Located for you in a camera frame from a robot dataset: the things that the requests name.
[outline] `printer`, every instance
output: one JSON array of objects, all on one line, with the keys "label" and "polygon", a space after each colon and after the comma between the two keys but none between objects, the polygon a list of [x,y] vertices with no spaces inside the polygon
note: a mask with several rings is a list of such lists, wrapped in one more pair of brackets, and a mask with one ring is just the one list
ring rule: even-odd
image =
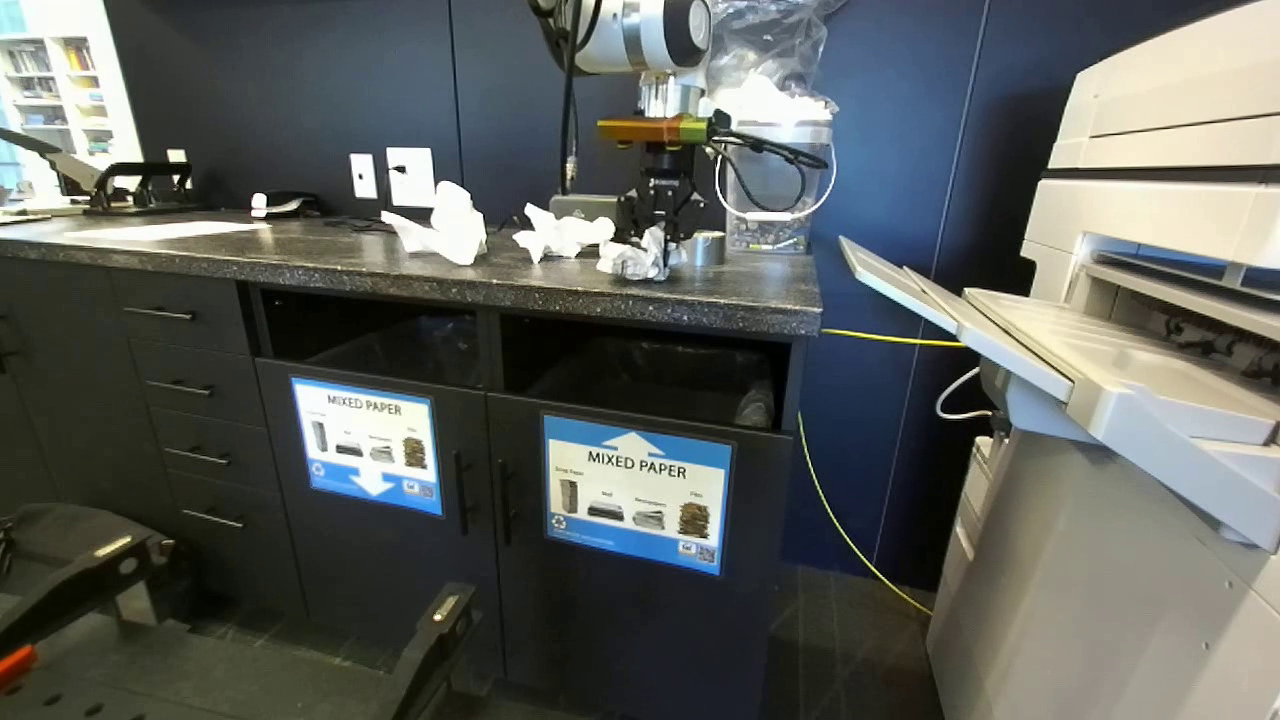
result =
[{"label": "printer", "polygon": [[1000,405],[928,627],[944,714],[1280,720],[1280,0],[1079,73],[1022,252],[1030,295],[955,295],[845,238]]}]

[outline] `wall outlet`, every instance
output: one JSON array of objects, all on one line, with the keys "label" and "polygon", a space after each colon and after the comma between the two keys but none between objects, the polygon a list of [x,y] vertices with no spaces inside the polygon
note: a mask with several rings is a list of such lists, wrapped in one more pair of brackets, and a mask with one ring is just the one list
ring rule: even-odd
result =
[{"label": "wall outlet", "polygon": [[436,204],[436,157],[433,148],[389,148],[393,206]]},{"label": "wall outlet", "polygon": [[355,200],[378,200],[371,151],[351,151],[351,196]]}]

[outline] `sign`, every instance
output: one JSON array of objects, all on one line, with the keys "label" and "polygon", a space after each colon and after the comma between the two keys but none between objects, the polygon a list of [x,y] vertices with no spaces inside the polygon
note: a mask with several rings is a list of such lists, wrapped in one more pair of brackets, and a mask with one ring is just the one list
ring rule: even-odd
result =
[{"label": "sign", "polygon": [[545,416],[549,537],[694,573],[725,573],[734,448]]},{"label": "sign", "polygon": [[433,398],[293,376],[318,492],[443,517]]}]

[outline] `dark countertop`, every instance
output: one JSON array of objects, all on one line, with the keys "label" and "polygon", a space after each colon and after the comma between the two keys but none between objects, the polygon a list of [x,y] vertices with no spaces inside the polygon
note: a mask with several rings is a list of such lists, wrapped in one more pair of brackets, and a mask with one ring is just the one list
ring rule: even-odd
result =
[{"label": "dark countertop", "polygon": [[811,255],[738,255],[669,285],[620,285],[587,261],[530,255],[506,235],[474,267],[407,255],[389,230],[324,219],[252,224],[243,216],[41,219],[0,228],[0,255],[131,270],[216,277],[322,290],[402,295],[474,308],[520,308],[666,325],[734,337],[818,337]]}]

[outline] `gray wall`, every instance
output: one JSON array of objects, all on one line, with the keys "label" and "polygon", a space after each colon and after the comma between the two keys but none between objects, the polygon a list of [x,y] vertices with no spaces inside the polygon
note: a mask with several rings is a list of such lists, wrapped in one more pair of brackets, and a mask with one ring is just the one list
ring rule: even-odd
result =
[{"label": "gray wall", "polygon": [[[851,0],[819,89],[841,98],[841,189],[818,219],[828,325],[916,333],[850,280],[859,235],[944,285],[1022,289],[1030,196],[1077,68],[1226,0]],[[205,189],[312,189],[348,206],[348,148],[433,139],[489,219],[558,189],[559,73],[523,0],[112,0],[143,148],[190,139]],[[586,125],[630,112],[630,80],[586,80]],[[586,132],[580,189],[623,189],[631,157]],[[805,411],[858,538],[932,584],[971,427],[932,425],[961,357],[818,339]],[[790,556],[851,569],[807,482]]]}]

